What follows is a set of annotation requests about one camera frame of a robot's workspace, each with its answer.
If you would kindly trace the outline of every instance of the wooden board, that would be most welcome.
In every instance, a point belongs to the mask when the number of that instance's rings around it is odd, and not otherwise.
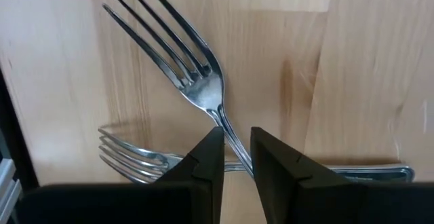
[[[246,147],[261,126],[321,162],[403,161],[434,179],[433,0],[170,1],[221,62]],[[149,39],[115,0],[0,0],[1,70],[43,185],[125,181],[98,157],[100,126],[182,154],[213,126],[102,3]],[[264,222],[254,182],[226,174],[222,223]]]
[[[417,133],[405,140],[398,135],[412,117],[403,110],[414,106],[416,70],[433,58],[433,21],[433,0],[331,0],[305,145],[309,155],[327,164],[377,164],[411,162],[402,156],[415,147],[422,153],[417,145],[426,143]]]

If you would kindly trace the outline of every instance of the fork handle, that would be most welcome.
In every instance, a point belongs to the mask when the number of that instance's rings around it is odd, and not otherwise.
[[[232,150],[237,155],[239,161],[245,167],[245,170],[249,175],[253,178],[253,167],[252,167],[252,159],[250,154],[245,150],[241,140],[239,140],[238,136],[235,134],[235,131],[232,128],[232,125],[226,116],[226,111],[223,106],[219,106],[217,111],[210,111],[211,117],[216,122],[217,126],[221,126],[224,130],[224,135],[228,140],[229,146],[231,146]]]
[[[355,182],[391,181],[411,183],[414,179],[414,170],[403,164],[327,167]]]

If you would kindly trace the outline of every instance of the metal fork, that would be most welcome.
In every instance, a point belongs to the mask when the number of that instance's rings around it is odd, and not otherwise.
[[[127,11],[137,19],[155,41],[167,52],[171,59],[182,71],[182,77],[177,75],[173,68],[146,42],[139,34],[134,31],[126,21],[124,21],[107,4],[103,8],[115,19],[115,21],[130,35],[134,41],[151,57],[153,62],[163,71],[173,85],[178,88],[184,97],[199,109],[205,111],[218,126],[223,127],[229,145],[244,165],[250,176],[253,177],[252,159],[245,150],[238,136],[235,134],[231,123],[224,109],[224,79],[222,69],[218,64],[217,58],[212,53],[210,47],[197,33],[197,31],[170,5],[167,0],[159,0],[166,10],[172,15],[184,32],[190,37],[206,59],[205,64],[201,64],[186,44],[177,34],[158,16],[145,0],[138,0],[147,12],[159,23],[164,31],[174,40],[176,45],[188,58],[194,69],[187,67],[185,60],[164,41],[152,27],[146,23],[124,0],[118,0]]]
[[[102,134],[100,136],[102,144],[99,146],[100,158],[134,183],[152,183],[184,158],[184,156],[174,153],[141,149],[102,128],[98,131]],[[244,166],[238,161],[226,161],[224,163],[225,172],[244,170]]]
[[[178,164],[184,156],[141,149],[100,128],[100,157],[111,168],[133,183],[152,183]],[[353,181],[410,182],[414,171],[402,164],[379,166],[328,166]],[[244,171],[240,162],[224,163],[224,171]]]

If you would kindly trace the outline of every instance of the fork tine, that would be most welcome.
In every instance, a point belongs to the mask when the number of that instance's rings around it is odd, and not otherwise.
[[[124,8],[128,10],[128,12],[135,17],[135,19],[148,31],[149,34],[157,41],[157,43],[169,54],[170,58],[172,58],[175,63],[180,67],[181,71],[184,73],[185,77],[189,81],[193,81],[192,73],[190,72],[189,68],[185,64],[184,61],[177,55],[177,53],[167,44],[158,34],[157,32],[152,29],[152,27],[149,26],[146,21],[143,20],[142,17],[140,17],[137,12],[135,12],[124,0],[118,0],[120,4]]]
[[[144,184],[152,183],[152,181],[146,181],[146,180],[138,178],[137,176],[133,176],[132,174],[130,174],[126,170],[124,170],[124,169],[118,167],[116,164],[112,163],[112,161],[110,161],[109,159],[107,159],[103,155],[100,155],[100,158],[102,159],[103,162],[108,164],[108,166],[110,166],[113,170],[116,170],[119,174],[121,174],[123,177],[125,177],[126,179],[130,180],[133,183],[144,183]]]
[[[139,166],[142,166],[144,168],[148,168],[149,170],[161,170],[162,168],[165,168],[164,165],[157,165],[154,163],[146,162],[144,160],[139,160],[135,157],[132,157],[132,156],[122,152],[121,150],[116,149],[114,146],[111,145],[111,143],[107,142],[107,140],[105,139],[105,136],[100,136],[100,140],[102,141],[102,144],[104,146],[108,147],[109,149],[111,149],[111,151],[116,152],[116,154],[119,154],[120,157],[124,157],[127,160],[129,160],[129,161],[131,161],[131,162],[133,162]]]
[[[143,7],[148,11],[148,13],[159,23],[159,25],[164,29],[164,31],[175,41],[176,45],[181,49],[181,51],[187,56],[190,62],[195,67],[196,71],[200,76],[205,76],[205,69],[202,64],[195,57],[193,52],[181,41],[181,38],[161,19],[161,17],[150,7],[150,5],[145,0],[138,0]]]
[[[154,63],[163,71],[164,75],[172,81],[178,88],[183,89],[184,84],[175,74],[174,70],[170,68],[167,62],[147,43],[141,38],[119,15],[114,12],[107,4],[102,5],[103,8],[110,14],[110,16],[125,30],[130,37],[151,57]]]
[[[177,23],[184,29],[185,33],[193,40],[196,46],[203,52],[213,71],[219,71],[220,65],[212,53],[208,44],[202,39],[202,37],[197,33],[197,31],[186,21],[175,8],[167,0],[159,0],[161,4],[168,10],[168,12],[174,17]]]
[[[149,151],[146,149],[141,149],[138,147],[135,147],[127,142],[125,142],[124,140],[118,138],[117,136],[107,132],[106,130],[99,128],[98,131],[103,134],[104,136],[106,136],[107,138],[109,138],[110,140],[112,140],[112,142],[114,142],[116,145],[120,146],[121,148],[131,152],[131,153],[135,153],[137,155],[140,155],[142,157],[148,158],[148,159],[152,159],[152,160],[160,160],[159,158],[159,154],[160,153],[156,153],[154,151]]]
[[[106,155],[108,155],[111,159],[115,160],[117,163],[121,164],[122,166],[126,167],[128,170],[131,170],[132,172],[135,172],[139,175],[147,176],[150,179],[156,180],[158,179],[162,174],[157,174],[153,172],[148,172],[146,170],[141,170],[137,167],[132,166],[128,162],[126,162],[124,159],[116,155],[115,152],[110,152],[109,150],[105,149],[102,145],[98,147],[102,152],[104,152]]]

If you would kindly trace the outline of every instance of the black plastic piece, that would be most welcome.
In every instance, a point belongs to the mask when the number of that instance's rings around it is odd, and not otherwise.
[[[268,223],[434,223],[432,183],[354,183],[261,128],[253,172]]]
[[[149,185],[52,185],[26,195],[27,223],[219,223],[224,134],[214,128],[190,153]]]

